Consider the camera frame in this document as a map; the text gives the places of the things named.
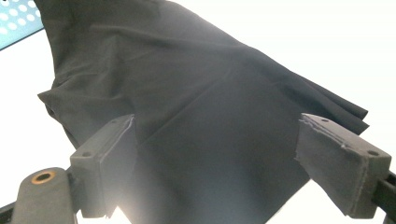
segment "mounting hole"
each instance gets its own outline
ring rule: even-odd
[[[378,152],[372,151],[372,150],[368,150],[367,151],[370,155],[372,156],[379,156]]]
[[[83,157],[90,157],[91,156],[91,152],[84,152],[82,153]]]
[[[32,184],[41,185],[41,184],[49,182],[51,179],[53,179],[53,177],[55,177],[55,172],[44,171],[44,172],[39,173],[38,175],[35,175],[32,178]]]

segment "draped cloth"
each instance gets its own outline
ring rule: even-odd
[[[178,4],[35,1],[55,70],[39,98],[74,146],[135,114],[119,202],[134,224],[264,223],[308,180],[294,159],[301,113],[367,128],[366,110]]]

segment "perforated metal sheet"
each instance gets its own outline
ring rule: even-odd
[[[0,0],[0,49],[43,29],[32,0]]]

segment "dark cloth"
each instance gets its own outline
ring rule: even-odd
[[[361,133],[367,111],[167,1],[36,0],[55,80],[39,94],[75,147],[135,114],[120,207],[134,224],[267,221],[307,180],[301,113]]]

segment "black metal bar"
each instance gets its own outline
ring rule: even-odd
[[[396,222],[396,175],[389,172],[388,178],[378,181],[373,202]]]
[[[11,222],[12,212],[14,211],[15,203],[8,204],[0,208],[0,224]]]

